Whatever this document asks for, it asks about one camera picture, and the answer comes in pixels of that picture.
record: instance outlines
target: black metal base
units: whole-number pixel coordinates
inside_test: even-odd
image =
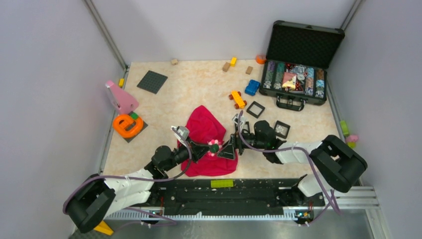
[[[285,206],[324,206],[322,194],[305,198],[293,187],[299,179],[233,179],[233,187],[211,188],[210,179],[178,179],[154,184],[139,207],[165,207],[165,215],[282,215]]]

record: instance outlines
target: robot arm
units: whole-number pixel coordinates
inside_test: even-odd
[[[65,203],[64,212],[71,217],[82,233],[91,231],[113,212],[146,202],[151,196],[149,190],[154,182],[172,180],[168,179],[166,171],[189,159],[188,149],[192,155],[190,160],[197,162],[215,146],[192,141],[185,127],[172,129],[178,132],[178,140],[184,142],[180,143],[178,148],[171,150],[165,145],[158,147],[150,163],[143,169],[125,176],[92,175],[90,178],[102,179],[86,184],[67,204]],[[319,169],[323,184],[340,192],[347,192],[367,168],[365,160],[334,135],[316,143],[286,143],[276,138],[274,130],[265,120],[255,123],[254,131],[255,134],[242,129],[241,132],[236,131],[230,135],[229,141],[218,152],[218,156],[234,159],[235,150],[241,155],[244,149],[248,148],[239,137],[240,133],[247,144],[255,148],[282,149],[280,152],[263,153],[272,163],[308,163],[307,155],[296,149],[301,147],[311,152],[310,158]],[[338,159],[334,161],[332,157],[336,156]],[[302,177],[292,190],[306,197],[321,191],[312,174]]]

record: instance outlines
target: red cloth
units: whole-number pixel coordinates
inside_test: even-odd
[[[225,128],[208,111],[205,106],[196,108],[186,123],[189,129],[189,137],[198,143],[208,143],[212,139],[223,140]],[[188,160],[182,163],[182,170],[186,168]],[[235,160],[205,155],[197,163],[191,163],[186,175],[194,176],[219,176],[232,173],[236,170],[237,154]]]

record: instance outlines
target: yellow object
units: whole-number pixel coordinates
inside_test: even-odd
[[[231,188],[233,187],[233,179],[211,180],[212,188]]]
[[[238,108],[245,108],[246,105],[246,101],[244,101],[242,99],[242,97],[240,97],[240,92],[239,91],[231,91],[231,96],[233,97],[234,101],[236,102],[236,104],[234,105],[234,107],[236,109]]]
[[[124,84],[124,78],[121,78],[119,81],[119,87],[122,88]]]
[[[350,148],[355,148],[355,147],[356,147],[356,143],[355,143],[355,142],[349,142],[349,143],[347,143],[347,145],[348,145]]]
[[[283,88],[290,88],[294,90],[296,88],[296,74],[286,72],[283,75]]]
[[[237,60],[237,58],[236,58],[236,57],[233,57],[233,58],[231,59],[231,61],[230,61],[230,66],[231,66],[231,67],[233,67],[233,66],[236,64],[236,60]]]
[[[94,230],[109,236],[113,235],[114,233],[114,231],[104,221],[101,221],[100,224],[94,228]]]

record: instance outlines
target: pink object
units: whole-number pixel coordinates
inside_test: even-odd
[[[108,97],[110,98],[111,104],[114,106],[119,115],[126,115],[131,111],[138,108],[139,103],[128,92],[124,91],[113,81],[107,81],[105,86],[108,89]]]
[[[186,128],[190,131],[189,137],[195,142],[209,143],[218,140],[223,144],[226,130],[205,106],[199,106],[192,112],[186,123]],[[237,154],[234,160],[206,154],[197,163],[191,163],[186,175],[189,177],[226,175],[236,170],[237,160]],[[182,170],[186,168],[187,164],[187,160],[182,163]]]
[[[218,148],[219,148],[219,150],[221,149],[221,148],[223,148],[223,146],[222,146],[222,142],[221,141],[219,141],[218,139],[213,139],[213,140],[211,140],[210,142],[208,142],[208,145],[213,145],[213,144],[218,144]],[[211,153],[210,151],[208,151],[208,153],[207,153],[209,156],[215,156],[215,153]]]
[[[359,140],[359,136],[352,134],[346,138],[346,143],[350,143],[350,142],[356,143],[358,140]]]

